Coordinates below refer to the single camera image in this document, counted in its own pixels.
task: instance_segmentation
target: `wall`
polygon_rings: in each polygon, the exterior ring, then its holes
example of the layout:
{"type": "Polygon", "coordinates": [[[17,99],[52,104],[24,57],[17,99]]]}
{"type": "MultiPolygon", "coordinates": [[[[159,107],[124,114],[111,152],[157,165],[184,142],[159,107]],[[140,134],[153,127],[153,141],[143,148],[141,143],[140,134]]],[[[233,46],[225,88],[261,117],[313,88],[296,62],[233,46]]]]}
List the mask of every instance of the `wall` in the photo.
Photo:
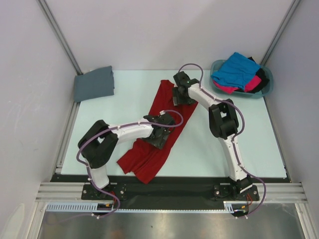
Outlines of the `wall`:
{"type": "Polygon", "coordinates": [[[21,203],[22,231],[29,223],[66,124],[75,71],[35,0],[2,1],[0,32],[1,235],[21,203]]]}
{"type": "Polygon", "coordinates": [[[288,171],[303,183],[319,222],[319,1],[301,2],[268,66],[275,79],[267,98],[288,171]]]}
{"type": "Polygon", "coordinates": [[[47,0],[83,72],[260,61],[292,0],[47,0]]]}

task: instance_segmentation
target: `teal plastic basket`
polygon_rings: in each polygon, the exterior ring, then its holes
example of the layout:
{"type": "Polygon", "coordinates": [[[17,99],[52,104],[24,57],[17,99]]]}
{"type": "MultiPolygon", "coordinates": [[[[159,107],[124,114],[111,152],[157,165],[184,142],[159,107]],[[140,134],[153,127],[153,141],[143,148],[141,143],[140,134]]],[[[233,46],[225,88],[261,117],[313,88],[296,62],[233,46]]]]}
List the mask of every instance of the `teal plastic basket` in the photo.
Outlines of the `teal plastic basket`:
{"type": "MultiPolygon", "coordinates": [[[[213,90],[218,92],[218,93],[224,93],[227,94],[226,92],[222,91],[221,89],[219,89],[217,86],[215,86],[215,84],[213,83],[213,79],[211,77],[211,75],[215,72],[218,71],[221,66],[224,64],[226,60],[218,60],[215,61],[212,65],[211,65],[211,69],[210,69],[210,85],[212,86],[213,90]]],[[[234,91],[232,93],[232,95],[236,95],[236,96],[243,96],[243,97],[250,97],[250,98],[261,98],[264,97],[268,94],[270,94],[273,91],[274,88],[274,79],[273,79],[273,74],[271,74],[271,71],[269,70],[268,67],[266,66],[261,66],[261,68],[265,71],[266,77],[269,79],[269,83],[259,92],[257,93],[248,93],[248,92],[238,92],[238,91],[234,91]]]]}

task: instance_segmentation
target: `red fabric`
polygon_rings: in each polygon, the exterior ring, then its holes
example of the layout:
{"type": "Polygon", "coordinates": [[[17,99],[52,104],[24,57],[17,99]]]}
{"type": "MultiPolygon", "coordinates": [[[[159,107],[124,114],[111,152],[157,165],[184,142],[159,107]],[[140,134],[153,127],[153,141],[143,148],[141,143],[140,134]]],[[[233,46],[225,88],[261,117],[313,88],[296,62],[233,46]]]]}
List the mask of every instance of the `red fabric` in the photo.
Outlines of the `red fabric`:
{"type": "MultiPolygon", "coordinates": [[[[124,173],[134,172],[136,177],[145,184],[149,183],[162,168],[168,158],[170,149],[173,147],[197,106],[197,103],[192,105],[174,106],[172,95],[173,87],[174,84],[169,80],[162,80],[160,82],[149,115],[157,116],[160,114],[160,111],[163,110],[176,110],[182,114],[184,118],[183,124],[176,127],[168,136],[162,150],[141,139],[137,139],[133,144],[133,148],[127,151],[127,153],[118,160],[118,164],[124,173]]],[[[180,117],[177,114],[170,114],[173,116],[176,123],[180,122],[180,117]]]]}
{"type": "Polygon", "coordinates": [[[260,82],[261,79],[258,76],[254,76],[254,78],[245,86],[245,92],[252,91],[260,82]]]}
{"type": "Polygon", "coordinates": [[[226,93],[233,93],[234,91],[238,90],[237,87],[231,87],[231,86],[222,86],[220,84],[218,84],[216,81],[213,81],[215,86],[217,86],[219,89],[221,89],[222,91],[226,92],[226,93]]]}

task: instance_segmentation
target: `shiny floor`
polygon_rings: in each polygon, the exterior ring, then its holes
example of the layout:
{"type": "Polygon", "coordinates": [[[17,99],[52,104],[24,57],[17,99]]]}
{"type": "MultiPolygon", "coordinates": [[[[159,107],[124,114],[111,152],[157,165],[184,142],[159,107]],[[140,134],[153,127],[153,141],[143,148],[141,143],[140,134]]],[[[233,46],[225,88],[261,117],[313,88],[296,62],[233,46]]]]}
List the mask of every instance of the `shiny floor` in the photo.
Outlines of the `shiny floor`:
{"type": "Polygon", "coordinates": [[[77,214],[47,212],[38,239],[305,238],[294,204],[263,205],[247,220],[197,213],[115,213],[99,220],[91,216],[70,219],[73,216],[77,214]]]}

